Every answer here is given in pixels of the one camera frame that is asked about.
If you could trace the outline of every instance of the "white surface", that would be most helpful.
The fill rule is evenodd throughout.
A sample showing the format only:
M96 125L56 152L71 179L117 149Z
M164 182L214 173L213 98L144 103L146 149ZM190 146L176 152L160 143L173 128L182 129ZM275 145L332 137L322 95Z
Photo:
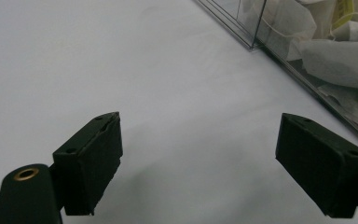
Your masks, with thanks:
M90 119L124 157L64 223L358 223L324 217L274 159L282 112L358 138L193 1L0 1L0 183Z

